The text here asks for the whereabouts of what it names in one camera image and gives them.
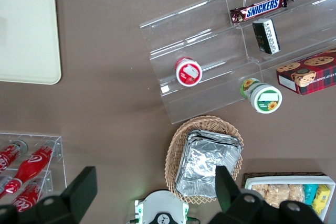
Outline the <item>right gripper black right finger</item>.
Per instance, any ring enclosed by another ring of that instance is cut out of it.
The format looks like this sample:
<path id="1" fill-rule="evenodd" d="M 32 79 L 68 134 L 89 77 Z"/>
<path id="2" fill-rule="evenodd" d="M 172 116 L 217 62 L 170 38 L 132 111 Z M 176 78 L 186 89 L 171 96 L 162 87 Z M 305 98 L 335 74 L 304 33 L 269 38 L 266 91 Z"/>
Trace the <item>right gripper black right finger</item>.
<path id="1" fill-rule="evenodd" d="M 257 192 L 241 191 L 225 166 L 215 169 L 215 190 L 221 212 L 210 223 L 323 223 L 302 202 L 287 200 L 274 208 Z"/>

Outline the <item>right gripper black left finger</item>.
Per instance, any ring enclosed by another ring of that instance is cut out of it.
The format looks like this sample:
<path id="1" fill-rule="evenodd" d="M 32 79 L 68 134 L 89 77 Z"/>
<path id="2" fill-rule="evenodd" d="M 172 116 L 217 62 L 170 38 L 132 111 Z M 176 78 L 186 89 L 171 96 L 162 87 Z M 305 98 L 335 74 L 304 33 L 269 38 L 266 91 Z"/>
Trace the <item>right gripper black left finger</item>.
<path id="1" fill-rule="evenodd" d="M 97 192 L 96 167 L 87 166 L 60 195 L 43 198 L 24 212 L 1 205 L 1 223 L 80 223 Z"/>

